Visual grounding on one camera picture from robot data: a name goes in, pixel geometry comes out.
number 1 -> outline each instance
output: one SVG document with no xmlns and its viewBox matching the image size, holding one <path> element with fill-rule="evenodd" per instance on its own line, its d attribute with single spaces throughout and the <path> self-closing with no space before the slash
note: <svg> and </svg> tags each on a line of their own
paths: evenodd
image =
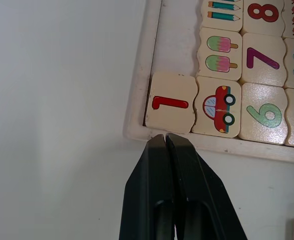
<svg viewBox="0 0 294 240">
<path fill-rule="evenodd" d="M 247 49 L 247 68 L 253 68 L 253 57 L 258 58 L 259 60 L 263 61 L 265 64 L 271 66 L 273 69 L 279 69 L 280 65 L 272 60 L 271 58 L 267 57 L 266 55 L 262 54 L 261 52 L 249 47 Z"/>
<path fill-rule="evenodd" d="M 159 109 L 160 105 L 166 105 L 182 109 L 187 109 L 189 107 L 189 103 L 187 101 L 167 98 L 163 96 L 155 96 L 152 101 L 152 108 L 157 110 Z"/>
</svg>

red number 8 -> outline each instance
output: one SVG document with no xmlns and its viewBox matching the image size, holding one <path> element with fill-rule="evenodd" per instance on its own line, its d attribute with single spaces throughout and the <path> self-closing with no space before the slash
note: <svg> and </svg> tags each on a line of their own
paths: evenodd
<svg viewBox="0 0 294 240">
<path fill-rule="evenodd" d="M 272 11 L 271 16 L 266 15 L 265 12 L 267 10 Z M 273 22 L 277 21 L 277 19 L 279 17 L 278 9 L 274 5 L 271 5 L 271 4 L 265 4 L 264 6 L 261 6 L 257 3 L 250 4 L 248 7 L 248 14 L 253 19 L 261 19 L 262 18 L 268 23 L 273 23 Z"/>
</svg>

white puzzle tray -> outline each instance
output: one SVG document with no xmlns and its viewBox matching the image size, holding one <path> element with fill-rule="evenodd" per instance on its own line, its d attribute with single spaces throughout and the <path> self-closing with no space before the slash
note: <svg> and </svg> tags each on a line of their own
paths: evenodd
<svg viewBox="0 0 294 240">
<path fill-rule="evenodd" d="M 150 77 L 173 72 L 195 77 L 202 0 L 147 0 L 124 135 L 147 141 L 164 130 L 143 126 Z M 201 150 L 294 163 L 294 147 L 203 134 L 180 134 Z"/>
</svg>

car wheel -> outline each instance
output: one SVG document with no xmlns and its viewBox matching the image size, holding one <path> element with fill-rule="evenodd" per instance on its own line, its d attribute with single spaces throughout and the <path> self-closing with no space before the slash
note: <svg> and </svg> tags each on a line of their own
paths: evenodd
<svg viewBox="0 0 294 240">
<path fill-rule="evenodd" d="M 224 97 L 223 100 L 224 100 L 225 103 L 226 103 L 227 105 L 229 105 L 229 106 L 232 106 L 232 105 L 234 105 L 234 104 L 236 103 L 236 98 L 235 98 L 235 96 L 232 95 L 232 94 L 227 94 L 227 95 Z"/>
<path fill-rule="evenodd" d="M 231 126 L 231 125 L 233 125 L 235 123 L 235 117 L 230 113 L 226 113 L 223 116 L 222 120 L 228 126 Z"/>
</svg>

black plastic claw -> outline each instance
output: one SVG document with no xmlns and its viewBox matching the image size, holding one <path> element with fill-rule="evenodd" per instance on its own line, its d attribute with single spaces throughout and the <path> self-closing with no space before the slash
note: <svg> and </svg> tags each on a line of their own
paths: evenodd
<svg viewBox="0 0 294 240">
<path fill-rule="evenodd" d="M 247 240 L 221 179 L 189 140 L 151 139 L 125 188 L 119 240 Z"/>
<path fill-rule="evenodd" d="M 247 240 L 228 193 L 191 142 L 166 136 L 175 185 L 179 240 Z"/>
<path fill-rule="evenodd" d="M 173 240 L 173 182 L 163 135 L 151 139 L 130 175 L 119 240 Z"/>
</svg>

